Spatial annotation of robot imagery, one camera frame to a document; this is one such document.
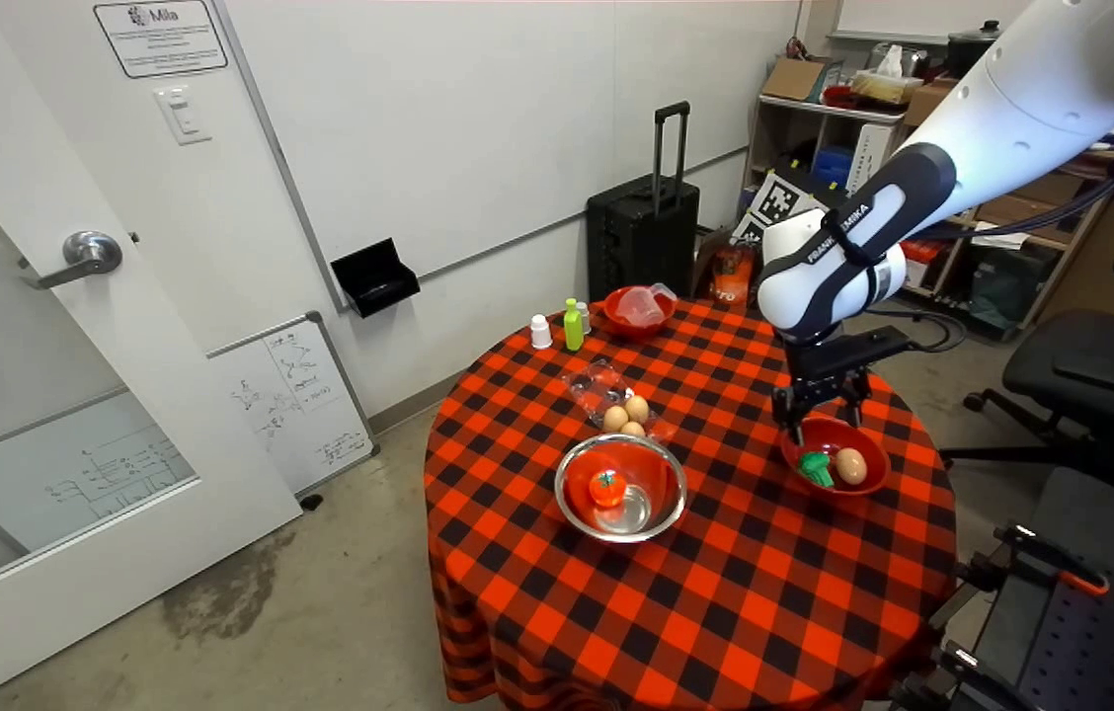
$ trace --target metal bowl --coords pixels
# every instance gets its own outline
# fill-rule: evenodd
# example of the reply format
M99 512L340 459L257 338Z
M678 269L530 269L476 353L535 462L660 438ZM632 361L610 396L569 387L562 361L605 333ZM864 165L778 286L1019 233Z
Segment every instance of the metal bowl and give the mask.
M597 434L562 459L552 499L580 532L639 546L678 523L686 481L668 445L638 434Z

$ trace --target floor stain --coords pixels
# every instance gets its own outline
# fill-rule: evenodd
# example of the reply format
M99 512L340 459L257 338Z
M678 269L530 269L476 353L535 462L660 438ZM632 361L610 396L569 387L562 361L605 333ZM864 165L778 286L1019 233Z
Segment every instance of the floor stain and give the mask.
M277 590L277 552L291 546L291 531L281 531L220 566L196 574L194 582L162 598L162 624L178 641L235 641L245 636L266 611Z

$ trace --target door handle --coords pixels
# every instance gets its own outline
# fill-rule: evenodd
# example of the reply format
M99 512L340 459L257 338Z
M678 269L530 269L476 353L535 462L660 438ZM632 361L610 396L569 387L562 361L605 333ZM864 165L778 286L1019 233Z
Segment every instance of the door handle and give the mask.
M36 282L38 287L57 287L95 271L115 271L124 263L124 245L108 233L73 233L59 258L67 259L67 269L38 276Z

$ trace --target concrete floor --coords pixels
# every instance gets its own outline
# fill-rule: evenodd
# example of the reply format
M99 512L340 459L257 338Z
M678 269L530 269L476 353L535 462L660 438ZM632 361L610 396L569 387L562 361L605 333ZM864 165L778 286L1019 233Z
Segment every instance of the concrete floor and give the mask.
M935 445L1010 444L1000 415L959 407L1000 383L1006 349L963 338L944 357L898 357L880 370ZM436 607L427 590L422 449L436 402L381 429L381 459L322 487L323 504L206 569L127 620L0 687L0 711L99 708L358 708L440 711ZM1043 475L958 465L959 552L986 549L996 523L1033 512Z

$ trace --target whiteboard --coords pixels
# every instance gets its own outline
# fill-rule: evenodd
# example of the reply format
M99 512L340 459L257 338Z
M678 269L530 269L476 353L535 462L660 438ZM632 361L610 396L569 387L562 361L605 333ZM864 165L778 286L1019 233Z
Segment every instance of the whiteboard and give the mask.
M794 25L794 0L212 4L322 258L394 238L419 276L645 174L656 107L690 104L686 165L748 146Z
M377 444L315 316L212 357L212 370L291 492L373 459Z
M1033 0L843 0L838 37L948 41L985 20L1006 28Z
M146 407L124 392L0 438L0 531L38 549L190 475Z

